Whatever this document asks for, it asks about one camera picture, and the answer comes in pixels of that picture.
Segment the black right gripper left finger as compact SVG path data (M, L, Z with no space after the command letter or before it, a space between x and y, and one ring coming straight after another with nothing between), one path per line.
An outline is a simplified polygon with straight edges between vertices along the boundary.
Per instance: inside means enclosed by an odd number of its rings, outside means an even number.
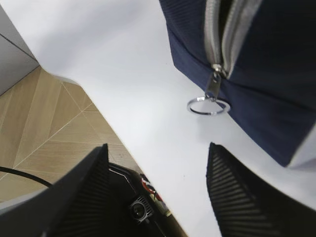
M2 237L136 237L109 181L108 146L47 190L0 216Z

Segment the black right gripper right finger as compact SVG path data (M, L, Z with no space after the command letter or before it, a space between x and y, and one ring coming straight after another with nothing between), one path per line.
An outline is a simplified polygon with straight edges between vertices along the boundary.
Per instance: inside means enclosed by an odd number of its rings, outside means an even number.
M223 237L314 237L316 212L210 143L206 184Z

